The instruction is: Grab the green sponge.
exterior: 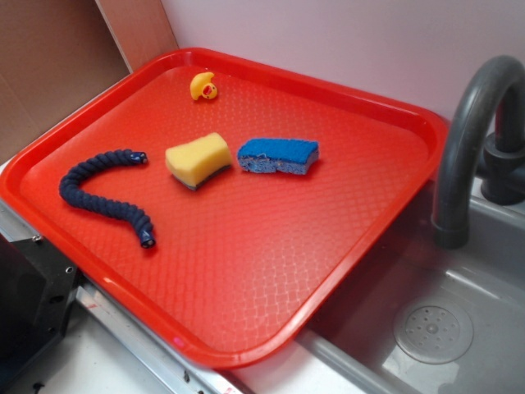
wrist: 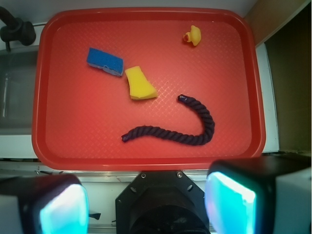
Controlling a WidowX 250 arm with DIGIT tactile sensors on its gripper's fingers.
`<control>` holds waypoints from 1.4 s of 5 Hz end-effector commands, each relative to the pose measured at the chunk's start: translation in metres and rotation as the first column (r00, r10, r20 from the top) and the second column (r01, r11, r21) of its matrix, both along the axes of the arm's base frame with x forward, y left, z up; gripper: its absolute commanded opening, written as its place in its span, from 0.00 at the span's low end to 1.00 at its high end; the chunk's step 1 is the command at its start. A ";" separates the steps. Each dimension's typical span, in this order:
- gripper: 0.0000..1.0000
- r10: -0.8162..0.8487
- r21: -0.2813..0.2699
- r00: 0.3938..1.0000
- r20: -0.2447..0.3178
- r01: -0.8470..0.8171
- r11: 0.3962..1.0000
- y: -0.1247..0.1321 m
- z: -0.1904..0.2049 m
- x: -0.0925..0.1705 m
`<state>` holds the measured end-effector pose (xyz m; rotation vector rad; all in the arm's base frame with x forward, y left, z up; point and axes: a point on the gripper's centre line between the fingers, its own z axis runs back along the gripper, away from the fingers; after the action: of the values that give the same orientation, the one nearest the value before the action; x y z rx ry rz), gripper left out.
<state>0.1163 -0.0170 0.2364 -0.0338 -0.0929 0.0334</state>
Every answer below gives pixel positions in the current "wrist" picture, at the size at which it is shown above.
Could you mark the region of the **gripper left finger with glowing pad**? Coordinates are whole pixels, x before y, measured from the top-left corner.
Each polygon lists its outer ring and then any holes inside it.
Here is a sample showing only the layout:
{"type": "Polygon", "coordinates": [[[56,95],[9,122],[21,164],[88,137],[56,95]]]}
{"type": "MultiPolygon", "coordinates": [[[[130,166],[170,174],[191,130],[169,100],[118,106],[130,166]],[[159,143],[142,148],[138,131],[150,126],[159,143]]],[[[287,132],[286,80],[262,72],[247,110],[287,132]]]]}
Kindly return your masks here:
{"type": "Polygon", "coordinates": [[[2,234],[86,234],[89,202],[74,175],[0,180],[2,234]]]}

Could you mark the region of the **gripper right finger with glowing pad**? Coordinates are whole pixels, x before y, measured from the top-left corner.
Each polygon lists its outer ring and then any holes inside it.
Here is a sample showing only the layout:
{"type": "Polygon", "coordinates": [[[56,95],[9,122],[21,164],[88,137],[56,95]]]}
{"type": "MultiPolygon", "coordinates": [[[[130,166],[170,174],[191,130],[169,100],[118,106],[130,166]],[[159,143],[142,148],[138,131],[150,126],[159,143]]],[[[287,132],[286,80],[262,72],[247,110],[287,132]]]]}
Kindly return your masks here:
{"type": "Polygon", "coordinates": [[[312,160],[307,156],[217,160],[208,171],[204,200],[219,234],[309,234],[312,160]]]}

